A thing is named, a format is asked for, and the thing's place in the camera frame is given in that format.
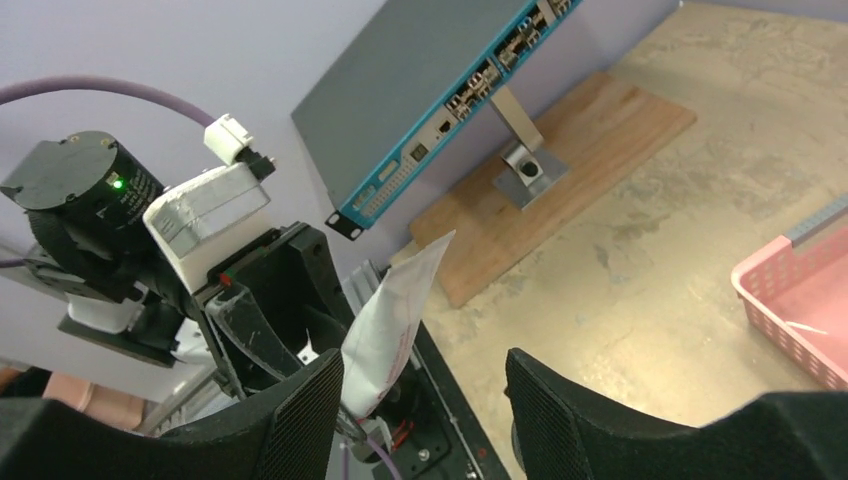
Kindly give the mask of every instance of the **brown object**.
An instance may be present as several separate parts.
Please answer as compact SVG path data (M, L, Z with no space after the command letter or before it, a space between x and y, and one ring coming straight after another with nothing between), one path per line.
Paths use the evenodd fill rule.
M138 427L144 411L141 398L61 373L50 376L42 397L59 400L95 420L123 430Z
M487 160L410 225L419 247L456 230L438 278L453 307L524 256L695 122L695 114L606 73L578 85L536 122L571 171L523 212L493 185Z

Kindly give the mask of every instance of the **wooden board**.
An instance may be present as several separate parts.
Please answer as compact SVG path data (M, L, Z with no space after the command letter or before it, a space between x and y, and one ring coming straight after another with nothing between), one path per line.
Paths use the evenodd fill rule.
M460 307L695 122L695 114L606 73L578 85L536 122L571 171L523 212L492 181L496 157L410 225L419 247L456 230L438 278Z

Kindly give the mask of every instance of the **metal stand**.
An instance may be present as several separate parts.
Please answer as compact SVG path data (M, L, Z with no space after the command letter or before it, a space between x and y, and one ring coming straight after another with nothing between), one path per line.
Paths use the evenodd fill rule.
M509 170L498 175L493 183L516 207L524 210L569 168L542 147L545 139L508 87L498 89L491 103L517 139L501 153Z

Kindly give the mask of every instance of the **beige tabletop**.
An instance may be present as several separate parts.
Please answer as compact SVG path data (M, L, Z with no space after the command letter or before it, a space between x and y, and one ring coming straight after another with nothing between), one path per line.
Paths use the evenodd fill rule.
M748 326L729 277L848 191L848 25L687 3L610 73L698 122L463 308L437 286L423 315L514 478L511 347L690 425L818 388Z

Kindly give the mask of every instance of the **white plastic packet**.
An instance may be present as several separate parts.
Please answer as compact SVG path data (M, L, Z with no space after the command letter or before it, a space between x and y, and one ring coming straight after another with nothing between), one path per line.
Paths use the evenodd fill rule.
M453 236L392 267L351 325L342 343L342 404L356 418L371 414L409 361L421 311Z

